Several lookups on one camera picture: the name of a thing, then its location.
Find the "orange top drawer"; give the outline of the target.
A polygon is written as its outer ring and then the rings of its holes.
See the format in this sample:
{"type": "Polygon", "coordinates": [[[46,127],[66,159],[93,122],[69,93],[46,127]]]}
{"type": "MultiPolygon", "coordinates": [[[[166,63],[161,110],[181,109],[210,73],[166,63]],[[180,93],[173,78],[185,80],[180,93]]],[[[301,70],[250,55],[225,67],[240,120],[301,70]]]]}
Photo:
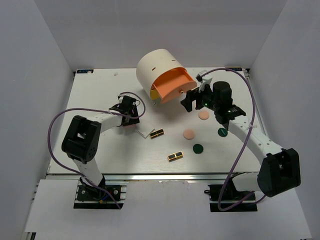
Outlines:
{"type": "Polygon", "coordinates": [[[196,81],[188,74],[183,67],[173,68],[161,74],[152,84],[151,89],[156,89],[159,93],[161,104],[169,102],[197,87],[196,81]]]}

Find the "pink square makeup pad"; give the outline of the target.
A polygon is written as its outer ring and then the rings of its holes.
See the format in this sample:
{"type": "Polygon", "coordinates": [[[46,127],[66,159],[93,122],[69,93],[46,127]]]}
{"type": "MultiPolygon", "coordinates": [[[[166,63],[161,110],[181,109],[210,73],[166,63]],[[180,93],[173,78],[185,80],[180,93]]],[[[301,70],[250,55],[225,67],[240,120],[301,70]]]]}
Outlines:
{"type": "Polygon", "coordinates": [[[126,126],[123,126],[124,129],[126,130],[129,130],[129,129],[135,129],[137,127],[136,124],[131,124],[131,125],[126,125],[126,126]]]}

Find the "white square makeup pad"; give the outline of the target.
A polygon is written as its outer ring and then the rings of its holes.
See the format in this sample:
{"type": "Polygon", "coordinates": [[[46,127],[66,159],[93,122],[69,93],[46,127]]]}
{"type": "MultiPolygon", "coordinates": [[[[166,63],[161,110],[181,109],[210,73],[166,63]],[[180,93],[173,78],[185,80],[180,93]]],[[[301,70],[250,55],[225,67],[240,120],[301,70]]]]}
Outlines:
{"type": "Polygon", "coordinates": [[[150,133],[152,133],[155,129],[154,128],[137,128],[135,131],[144,139],[146,139],[150,133]]]}

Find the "black gold lipstick case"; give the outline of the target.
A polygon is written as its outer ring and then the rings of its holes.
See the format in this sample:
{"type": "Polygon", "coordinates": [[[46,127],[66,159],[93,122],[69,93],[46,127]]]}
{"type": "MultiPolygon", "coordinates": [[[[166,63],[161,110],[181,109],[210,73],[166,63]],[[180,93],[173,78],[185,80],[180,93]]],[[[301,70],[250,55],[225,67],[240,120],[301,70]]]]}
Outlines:
{"type": "Polygon", "coordinates": [[[157,138],[159,136],[164,135],[164,130],[163,129],[159,129],[159,130],[151,132],[149,135],[150,135],[151,139],[154,139],[154,138],[157,138]]]}
{"type": "Polygon", "coordinates": [[[172,153],[170,155],[167,156],[167,159],[169,162],[181,159],[184,156],[182,151],[176,152],[176,153],[172,153]]]}

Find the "yellow drawer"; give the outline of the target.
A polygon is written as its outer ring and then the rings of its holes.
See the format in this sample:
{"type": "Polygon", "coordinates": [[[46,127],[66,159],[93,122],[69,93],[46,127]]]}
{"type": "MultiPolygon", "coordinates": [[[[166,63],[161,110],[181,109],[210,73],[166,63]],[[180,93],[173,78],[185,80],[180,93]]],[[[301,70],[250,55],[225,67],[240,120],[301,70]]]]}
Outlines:
{"type": "Polygon", "coordinates": [[[150,99],[152,100],[152,101],[155,101],[156,99],[158,99],[160,96],[159,96],[159,93],[158,93],[158,91],[156,90],[156,89],[151,89],[150,90],[150,99]]]}

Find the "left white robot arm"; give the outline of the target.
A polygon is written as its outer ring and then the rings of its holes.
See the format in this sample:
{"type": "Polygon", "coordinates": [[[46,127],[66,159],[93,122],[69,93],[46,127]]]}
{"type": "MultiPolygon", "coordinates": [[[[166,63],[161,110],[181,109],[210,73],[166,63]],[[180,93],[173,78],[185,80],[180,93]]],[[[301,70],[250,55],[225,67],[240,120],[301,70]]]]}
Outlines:
{"type": "Polygon", "coordinates": [[[80,182],[96,200],[106,193],[106,181],[95,160],[100,135],[113,128],[140,122],[138,100],[129,95],[119,96],[118,100],[119,103],[109,108],[107,113],[92,117],[74,116],[62,141],[62,151],[76,164],[81,173],[80,182]]]}

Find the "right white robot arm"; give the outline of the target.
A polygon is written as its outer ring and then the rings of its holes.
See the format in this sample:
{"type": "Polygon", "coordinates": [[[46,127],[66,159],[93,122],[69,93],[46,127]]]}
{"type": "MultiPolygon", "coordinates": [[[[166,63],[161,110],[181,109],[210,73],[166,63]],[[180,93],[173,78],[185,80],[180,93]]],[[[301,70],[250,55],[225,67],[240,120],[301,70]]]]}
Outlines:
{"type": "Polygon", "coordinates": [[[239,138],[260,162],[258,173],[231,177],[231,183],[225,187],[229,198],[236,200],[244,192],[262,192],[274,197],[301,184],[298,152],[283,148],[255,128],[246,113],[233,103],[229,83],[202,84],[187,91],[181,104],[188,112],[203,107],[212,110],[218,123],[239,138]]]}

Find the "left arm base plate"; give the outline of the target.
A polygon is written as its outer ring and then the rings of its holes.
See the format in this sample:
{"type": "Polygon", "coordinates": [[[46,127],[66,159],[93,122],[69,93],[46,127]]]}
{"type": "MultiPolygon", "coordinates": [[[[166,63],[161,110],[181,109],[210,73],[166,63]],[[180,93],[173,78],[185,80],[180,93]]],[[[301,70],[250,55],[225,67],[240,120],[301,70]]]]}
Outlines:
{"type": "Polygon", "coordinates": [[[78,182],[73,208],[86,210],[120,210],[125,203],[127,186],[107,183],[104,187],[118,205],[104,191],[96,191],[92,186],[85,187],[78,182]]]}

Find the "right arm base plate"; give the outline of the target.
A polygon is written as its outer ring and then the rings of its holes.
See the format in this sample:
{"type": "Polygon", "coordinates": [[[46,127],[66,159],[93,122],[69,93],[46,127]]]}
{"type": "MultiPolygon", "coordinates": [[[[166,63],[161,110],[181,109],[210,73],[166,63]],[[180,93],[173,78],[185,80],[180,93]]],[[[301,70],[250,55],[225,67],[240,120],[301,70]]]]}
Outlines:
{"type": "MultiPolygon", "coordinates": [[[[212,213],[221,212],[218,208],[218,199],[219,199],[222,186],[223,186],[222,184],[211,184],[211,185],[208,185],[208,189],[205,189],[203,191],[203,193],[208,195],[209,197],[209,206],[210,206],[210,211],[212,213]]],[[[236,191],[235,189],[231,189],[230,187],[226,187],[222,195],[220,205],[222,208],[227,208],[232,204],[235,204],[238,201],[240,201],[249,193],[250,193],[249,191],[239,192],[239,191],[236,191]]],[[[258,208],[255,202],[256,202],[256,196],[253,193],[251,196],[249,196],[246,200],[244,200],[239,205],[227,210],[227,212],[257,212],[258,208]]]]}

